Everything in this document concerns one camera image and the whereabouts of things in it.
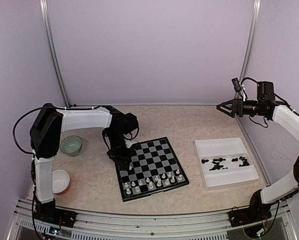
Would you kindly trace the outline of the white chess queen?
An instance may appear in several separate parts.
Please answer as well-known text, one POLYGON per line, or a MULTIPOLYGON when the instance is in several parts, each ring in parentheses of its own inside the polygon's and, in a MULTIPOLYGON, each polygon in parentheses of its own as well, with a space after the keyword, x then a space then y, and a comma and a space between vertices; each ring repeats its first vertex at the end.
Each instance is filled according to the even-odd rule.
POLYGON ((154 184, 153 184, 152 181, 150 181, 150 182, 148 183, 148 188, 149 188, 150 190, 154 188, 154 184))

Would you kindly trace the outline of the white chess king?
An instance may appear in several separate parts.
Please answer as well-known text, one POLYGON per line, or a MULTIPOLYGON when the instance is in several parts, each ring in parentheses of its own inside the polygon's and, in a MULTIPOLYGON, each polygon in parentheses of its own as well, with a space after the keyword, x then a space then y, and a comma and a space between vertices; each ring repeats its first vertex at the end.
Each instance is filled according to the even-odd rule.
POLYGON ((161 180, 161 179, 158 179, 156 185, 157 185, 158 187, 161 187, 161 186, 162 186, 162 180, 161 180))

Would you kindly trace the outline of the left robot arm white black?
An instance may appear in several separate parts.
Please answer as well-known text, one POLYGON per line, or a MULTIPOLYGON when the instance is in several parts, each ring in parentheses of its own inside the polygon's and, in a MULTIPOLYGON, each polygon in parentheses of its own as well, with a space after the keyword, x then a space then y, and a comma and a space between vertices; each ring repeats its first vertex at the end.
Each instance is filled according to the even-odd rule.
POLYGON ((60 217, 52 206, 53 161, 60 147, 61 134, 66 131, 99 128, 109 140, 107 156, 124 170, 129 170, 135 154, 133 143, 126 135, 139 129, 137 117, 123 113, 110 105, 89 108, 62 108, 46 103, 30 129, 30 145, 33 153, 35 196, 41 205, 39 213, 53 223, 60 217))

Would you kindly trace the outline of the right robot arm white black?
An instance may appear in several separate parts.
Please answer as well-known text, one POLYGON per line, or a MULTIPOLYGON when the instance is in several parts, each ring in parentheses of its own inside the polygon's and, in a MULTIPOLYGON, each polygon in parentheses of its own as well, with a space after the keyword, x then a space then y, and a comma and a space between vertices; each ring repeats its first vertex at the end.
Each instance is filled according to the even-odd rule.
MULTIPOLYGON (((250 100, 243 88, 243 81, 233 78, 232 84, 238 97, 216 106, 217 110, 228 116, 249 118, 263 117, 264 121, 272 121, 282 127, 299 149, 299 114, 289 103, 277 95, 274 84, 269 81, 257 81, 256 100, 250 100)), ((230 224, 241 226, 261 221, 271 216, 270 209, 274 204, 287 200, 299 192, 299 154, 292 169, 284 177, 273 184, 253 193, 247 208, 232 210, 229 213, 230 224)))

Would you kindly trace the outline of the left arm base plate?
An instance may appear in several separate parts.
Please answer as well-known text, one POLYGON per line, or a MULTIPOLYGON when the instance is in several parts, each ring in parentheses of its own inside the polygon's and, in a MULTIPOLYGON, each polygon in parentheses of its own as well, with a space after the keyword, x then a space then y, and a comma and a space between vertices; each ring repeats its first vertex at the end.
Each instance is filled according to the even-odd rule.
POLYGON ((77 213, 71 210, 56 208, 52 205, 36 206, 33 217, 45 223, 73 228, 77 213))

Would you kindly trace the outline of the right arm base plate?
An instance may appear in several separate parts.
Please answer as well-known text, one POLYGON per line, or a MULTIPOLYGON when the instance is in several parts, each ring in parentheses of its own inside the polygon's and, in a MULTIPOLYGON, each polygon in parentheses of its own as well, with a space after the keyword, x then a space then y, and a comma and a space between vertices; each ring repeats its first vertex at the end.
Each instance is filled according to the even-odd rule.
POLYGON ((270 210, 253 212, 250 211, 249 207, 241 209, 233 207, 228 213, 228 217, 230 225, 233 228, 270 219, 272 217, 272 213, 270 210))

